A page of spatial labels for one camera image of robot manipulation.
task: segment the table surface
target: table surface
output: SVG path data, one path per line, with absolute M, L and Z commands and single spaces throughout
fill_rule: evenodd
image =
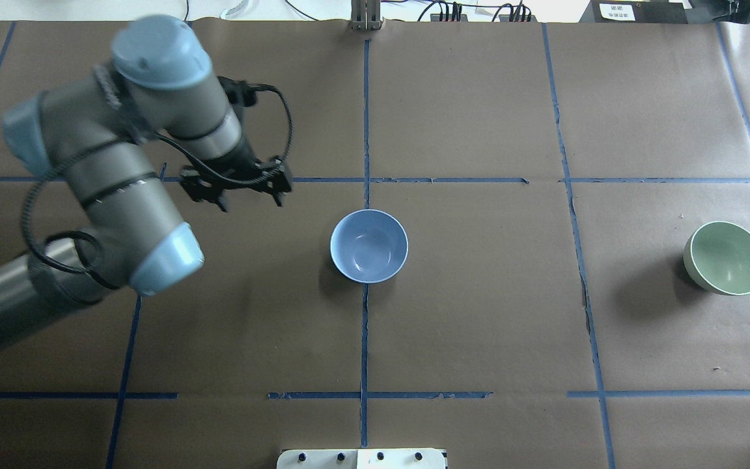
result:
M 0 23 L 0 121 L 106 59 L 125 23 Z M 0 353 L 0 467 L 273 467 L 288 448 L 446 448 L 450 467 L 750 467 L 750 296 L 691 284 L 698 226 L 750 229 L 750 27 L 193 28 L 218 74 L 273 83 L 297 127 L 285 208 L 193 204 L 208 260 Z M 236 47 L 252 44 L 253 47 Z M 263 158 L 285 124 L 247 115 Z M 31 178 L 0 134 L 0 264 Z M 345 214 L 410 253 L 337 273 Z M 49 235 L 87 223 L 63 183 Z

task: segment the blue bowl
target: blue bowl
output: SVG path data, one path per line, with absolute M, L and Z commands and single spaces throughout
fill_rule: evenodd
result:
M 397 274 L 407 261 L 407 232 L 381 210 L 358 210 L 331 233 L 331 260 L 356 282 L 377 284 Z

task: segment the white label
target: white label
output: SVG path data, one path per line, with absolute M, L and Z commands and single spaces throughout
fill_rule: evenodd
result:
M 633 14 L 633 5 L 611 5 L 601 3 L 601 16 L 604 19 L 614 19 L 616 21 L 635 21 Z

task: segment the bowl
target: bowl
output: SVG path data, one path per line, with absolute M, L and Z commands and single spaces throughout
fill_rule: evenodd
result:
M 700 226 L 685 244 L 684 263 L 691 279 L 707 291 L 750 294 L 750 232 L 742 226 L 727 221 Z
M 331 233 L 331 260 L 346 277 L 362 284 L 389 279 L 407 261 L 407 232 L 381 210 L 358 210 Z

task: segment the electrical cable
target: electrical cable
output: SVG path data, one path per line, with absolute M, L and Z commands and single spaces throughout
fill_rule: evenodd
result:
M 503 8 L 511 8 L 511 12 L 514 11 L 514 6 L 511 3 L 503 3 L 502 5 L 497 8 L 497 12 L 493 14 L 493 18 L 491 18 L 491 23 L 497 20 L 497 17 L 499 16 L 499 13 L 503 11 Z
M 238 180 L 226 178 L 223 175 L 220 175 L 220 173 L 217 173 L 214 169 L 211 169 L 195 155 L 188 152 L 187 149 L 179 145 L 178 142 L 170 139 L 170 137 L 158 134 L 158 140 L 167 143 L 168 145 L 181 152 L 188 160 L 190 160 L 190 162 L 194 167 L 196 167 L 196 169 L 202 170 L 206 173 L 206 175 L 209 175 L 220 183 L 226 184 L 229 189 L 246 188 L 269 181 L 274 176 L 277 176 L 279 175 L 279 173 L 283 172 L 283 170 L 280 169 L 280 166 L 288 158 L 288 153 L 291 150 L 291 144 L 292 142 L 294 142 L 294 119 L 291 116 L 291 107 L 288 105 L 288 100 L 286 100 L 283 92 L 280 91 L 277 87 L 269 84 L 259 83 L 250 85 L 250 90 L 259 92 L 273 92 L 277 96 L 279 96 L 280 101 L 283 103 L 285 115 L 288 119 L 288 139 L 286 139 L 283 154 L 281 154 L 280 157 L 277 158 L 277 160 L 279 160 L 279 165 L 276 168 L 269 169 L 268 171 L 263 172 L 261 176 L 253 179 Z M 133 143 L 133 141 L 131 139 L 128 139 L 128 137 L 118 137 L 117 139 L 112 139 L 108 142 L 100 143 L 100 145 L 95 145 L 93 147 L 84 149 L 81 152 L 78 152 L 71 158 L 67 158 L 65 161 L 63 161 L 63 163 L 60 163 L 54 169 L 51 169 L 50 171 L 45 173 L 45 175 L 42 175 L 42 178 L 40 178 L 39 181 L 36 182 L 36 184 L 33 184 L 33 187 L 29 190 L 29 193 L 27 193 L 27 196 L 25 196 L 25 201 L 23 202 L 23 206 L 21 206 L 21 237 L 23 237 L 25 244 L 27 244 L 27 249 L 29 249 L 34 257 L 39 259 L 42 264 L 69 274 L 89 274 L 93 272 L 96 267 L 98 267 L 98 265 L 102 262 L 102 259 L 104 259 L 104 247 L 102 247 L 97 238 L 84 231 L 63 231 L 59 234 L 48 237 L 44 243 L 39 244 L 38 242 L 36 242 L 36 238 L 33 237 L 33 232 L 31 229 L 31 216 L 33 214 L 33 208 L 36 205 L 36 199 L 38 199 L 39 193 L 42 192 L 45 184 L 59 177 L 59 175 L 64 173 L 67 169 L 74 166 L 75 163 L 84 160 L 84 158 L 96 154 L 96 152 L 108 149 L 109 147 L 112 147 L 114 145 L 118 145 L 119 143 Z M 65 238 L 70 238 L 71 240 L 81 240 L 85 241 L 86 243 L 92 244 L 92 247 L 94 248 L 94 257 L 92 261 L 87 262 L 83 265 L 83 267 L 73 267 L 72 265 L 63 264 L 62 262 L 59 262 L 56 259 L 53 259 L 45 254 L 45 248 L 49 243 L 51 243 L 51 241 L 65 240 Z
M 301 9 L 299 9 L 299 8 L 297 8 L 297 7 L 295 7 L 295 6 L 294 6 L 294 4 L 293 4 L 293 3 L 291 3 L 291 0 L 285 0 L 285 3 L 286 3 L 286 4 L 288 4 L 288 6 L 290 6 L 291 8 L 294 8 L 294 11 L 295 11 L 295 12 L 298 12 L 298 13 L 300 13 L 300 14 L 301 14 L 301 15 L 303 15 L 304 17 L 306 17 L 306 18 L 310 18 L 310 19 L 313 19 L 314 21 L 320 21 L 320 20 L 319 20 L 318 18 L 315 18 L 315 17 L 313 17 L 312 15 L 310 15 L 309 13 L 306 13 L 306 12 L 304 12 L 303 10 L 301 10 Z
M 282 101 L 283 107 L 285 107 L 285 115 L 288 118 L 288 139 L 286 140 L 283 154 L 281 154 L 279 157 L 280 165 L 282 165 L 282 163 L 285 163 L 285 160 L 288 158 L 288 152 L 291 149 L 291 143 L 294 141 L 294 120 L 291 117 L 291 107 L 288 106 L 288 100 L 286 100 L 285 96 L 283 95 L 283 92 L 281 92 L 277 87 L 273 85 L 253 84 L 253 85 L 250 85 L 250 87 L 253 91 L 270 91 L 270 92 L 275 93 L 277 96 L 279 96 L 280 101 Z M 179 145 L 179 143 L 176 142 L 175 140 L 170 139 L 170 137 L 159 134 L 158 139 L 161 140 L 161 142 L 164 142 L 167 145 L 170 145 L 171 147 L 181 152 L 185 158 L 190 160 L 190 163 L 192 163 L 196 169 L 198 169 L 199 171 L 202 171 L 203 173 L 205 173 L 205 175 L 212 177 L 219 183 L 225 184 L 227 189 L 242 189 L 242 188 L 251 187 L 257 184 L 262 184 L 262 183 L 269 181 L 274 176 L 280 175 L 280 173 L 283 172 L 282 169 L 279 169 L 279 166 L 280 166 L 279 165 L 277 166 L 277 168 L 269 169 L 268 171 L 263 173 L 261 176 L 258 176 L 253 179 L 239 180 L 239 179 L 227 178 L 223 175 L 220 175 L 220 173 L 216 172 L 216 170 L 207 166 L 202 160 L 197 158 L 195 155 L 191 154 L 190 151 L 187 151 L 187 149 Z
M 417 19 L 416 22 L 421 21 L 422 18 L 424 18 L 424 13 L 428 12 L 428 10 L 430 8 L 432 8 L 432 6 L 434 6 L 434 5 L 438 5 L 439 11 L 441 12 L 441 4 L 443 4 L 443 3 L 444 3 L 444 8 L 446 8 L 446 12 L 447 12 L 445 14 L 449 14 L 450 13 L 450 6 L 447 5 L 447 2 L 441 2 L 441 1 L 432 2 L 428 6 L 426 6 L 426 8 L 422 11 L 422 14 L 419 15 L 419 19 Z M 441 13 L 439 13 L 438 19 L 441 21 Z
M 107 149 L 114 145 L 118 145 L 119 143 L 131 142 L 132 141 L 130 139 L 112 139 L 108 142 L 100 143 L 100 145 L 95 145 L 91 148 L 84 149 L 83 151 L 78 152 L 78 154 L 75 154 L 71 158 L 63 161 L 63 163 L 60 163 L 56 168 L 51 169 L 50 171 L 45 173 L 45 175 L 42 175 L 42 178 L 40 178 L 39 181 L 36 182 L 36 184 L 33 184 L 33 187 L 29 190 L 29 192 L 27 192 L 25 201 L 21 206 L 21 237 L 25 241 L 25 244 L 27 244 L 27 249 L 29 249 L 34 257 L 39 259 L 42 264 L 53 267 L 57 270 L 62 270 L 63 272 L 68 272 L 69 274 L 88 274 L 89 272 L 93 272 L 94 269 L 100 264 L 100 262 L 104 258 L 104 249 L 102 248 L 98 240 L 89 233 L 83 231 L 65 231 L 48 238 L 43 244 L 39 244 L 38 242 L 36 242 L 31 231 L 31 214 L 33 213 L 34 205 L 36 205 L 36 199 L 38 199 L 39 193 L 42 191 L 42 188 L 45 187 L 45 184 L 57 178 L 57 176 L 64 173 L 66 169 L 71 168 L 75 163 L 78 163 L 79 161 L 84 160 L 84 158 L 95 154 L 95 152 L 103 151 L 104 149 Z M 56 259 L 48 257 L 48 255 L 45 254 L 45 248 L 48 246 L 48 243 L 55 240 L 63 240 L 63 238 L 71 238 L 71 240 L 82 240 L 86 241 L 89 244 L 92 244 L 92 247 L 95 249 L 94 259 L 92 259 L 92 261 L 90 262 L 87 262 L 86 265 L 83 265 L 83 267 L 72 267 L 71 265 L 63 264 Z

